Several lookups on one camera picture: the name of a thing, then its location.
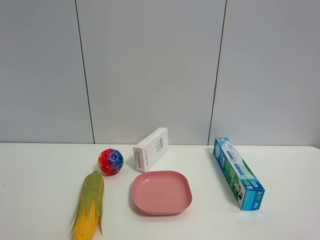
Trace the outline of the blue toothpaste box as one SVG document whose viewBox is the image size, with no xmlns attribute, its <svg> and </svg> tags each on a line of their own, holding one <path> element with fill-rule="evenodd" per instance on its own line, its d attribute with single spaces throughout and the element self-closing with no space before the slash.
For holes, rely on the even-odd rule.
<svg viewBox="0 0 320 240">
<path fill-rule="evenodd" d="M 227 137 L 215 139 L 213 154 L 242 211 L 261 207 L 264 187 Z"/>
</svg>

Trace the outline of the white rectangular box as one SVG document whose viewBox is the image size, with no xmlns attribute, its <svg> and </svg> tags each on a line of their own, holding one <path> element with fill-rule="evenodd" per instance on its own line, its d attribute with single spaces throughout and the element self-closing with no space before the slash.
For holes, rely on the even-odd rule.
<svg viewBox="0 0 320 240">
<path fill-rule="evenodd" d="M 168 149 L 168 129 L 160 127 L 133 147 L 135 169 L 147 172 Z"/>
</svg>

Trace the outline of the rainbow bumpy ball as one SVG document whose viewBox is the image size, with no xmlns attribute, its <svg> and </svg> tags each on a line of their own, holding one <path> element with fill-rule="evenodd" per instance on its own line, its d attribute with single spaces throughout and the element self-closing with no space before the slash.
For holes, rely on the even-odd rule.
<svg viewBox="0 0 320 240">
<path fill-rule="evenodd" d="M 98 156 L 97 165 L 106 176 L 116 175 L 124 164 L 122 154 L 113 148 L 102 151 Z"/>
</svg>

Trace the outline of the pink square plate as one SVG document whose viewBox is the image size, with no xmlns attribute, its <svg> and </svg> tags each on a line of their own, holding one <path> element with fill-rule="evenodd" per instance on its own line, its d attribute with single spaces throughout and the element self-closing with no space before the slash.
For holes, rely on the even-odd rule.
<svg viewBox="0 0 320 240">
<path fill-rule="evenodd" d="M 138 175 L 132 183 L 132 200 L 144 214 L 178 215 L 192 203 L 187 178 L 172 170 L 150 171 Z"/>
</svg>

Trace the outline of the yellow corn cob green husk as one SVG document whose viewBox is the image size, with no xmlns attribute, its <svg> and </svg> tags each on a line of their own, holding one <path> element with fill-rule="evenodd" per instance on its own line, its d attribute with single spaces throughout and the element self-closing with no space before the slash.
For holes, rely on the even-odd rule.
<svg viewBox="0 0 320 240">
<path fill-rule="evenodd" d="M 72 218 L 74 240 L 92 240 L 99 230 L 103 233 L 104 179 L 95 170 L 82 183 L 80 197 Z"/>
</svg>

